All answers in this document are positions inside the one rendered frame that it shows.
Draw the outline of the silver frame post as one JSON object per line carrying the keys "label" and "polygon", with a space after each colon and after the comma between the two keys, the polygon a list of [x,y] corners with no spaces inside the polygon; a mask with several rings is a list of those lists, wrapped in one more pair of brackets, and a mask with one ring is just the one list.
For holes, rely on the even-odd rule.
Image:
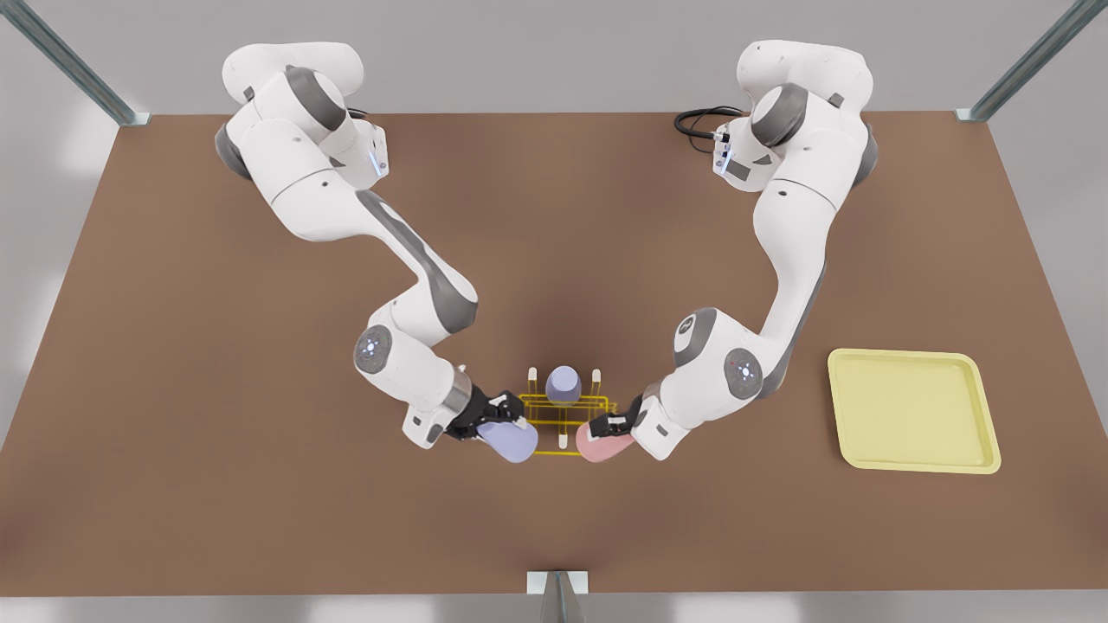
{"label": "silver frame post", "polygon": [[1022,86],[1037,75],[1042,68],[1047,67],[1073,38],[1087,28],[1092,19],[1108,8],[1108,0],[1075,0],[1063,16],[1044,32],[1040,38],[1022,53],[1013,67],[1008,69],[983,94],[973,106],[957,109],[955,118],[961,123],[985,123],[994,118],[1009,100],[1020,91]]}
{"label": "silver frame post", "polygon": [[589,592],[589,572],[529,571],[526,593],[541,594],[538,623],[586,623],[578,596]]}
{"label": "silver frame post", "polygon": [[17,32],[51,60],[107,118],[121,127],[146,126],[151,121],[147,112],[138,112],[107,86],[86,61],[75,53],[58,33],[47,24],[42,16],[25,3],[25,0],[0,0],[0,16],[4,16]]}

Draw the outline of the pink cup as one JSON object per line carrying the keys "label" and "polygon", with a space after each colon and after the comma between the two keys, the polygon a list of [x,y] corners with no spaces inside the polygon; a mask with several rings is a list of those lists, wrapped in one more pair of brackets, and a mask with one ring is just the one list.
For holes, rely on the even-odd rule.
{"label": "pink cup", "polygon": [[598,464],[617,456],[635,443],[633,435],[605,435],[589,437],[589,426],[577,429],[577,451],[585,460]]}

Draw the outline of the pale yellow tray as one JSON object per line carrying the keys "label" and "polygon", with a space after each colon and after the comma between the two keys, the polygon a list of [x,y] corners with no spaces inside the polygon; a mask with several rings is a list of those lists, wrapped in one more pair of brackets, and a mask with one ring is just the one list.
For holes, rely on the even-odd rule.
{"label": "pale yellow tray", "polygon": [[837,435],[860,469],[994,474],[1002,456],[977,364],[958,353],[828,355]]}

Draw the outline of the lavender cup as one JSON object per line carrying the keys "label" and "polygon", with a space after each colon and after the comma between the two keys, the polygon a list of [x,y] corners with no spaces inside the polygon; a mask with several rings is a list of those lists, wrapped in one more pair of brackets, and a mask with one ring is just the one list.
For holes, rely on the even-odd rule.
{"label": "lavender cup", "polygon": [[548,374],[545,395],[554,405],[575,405],[583,392],[579,374],[567,364],[562,364]]}
{"label": "lavender cup", "polygon": [[511,464],[526,461],[537,450],[538,430],[532,425],[519,428],[509,421],[486,422],[478,426],[476,433]]}

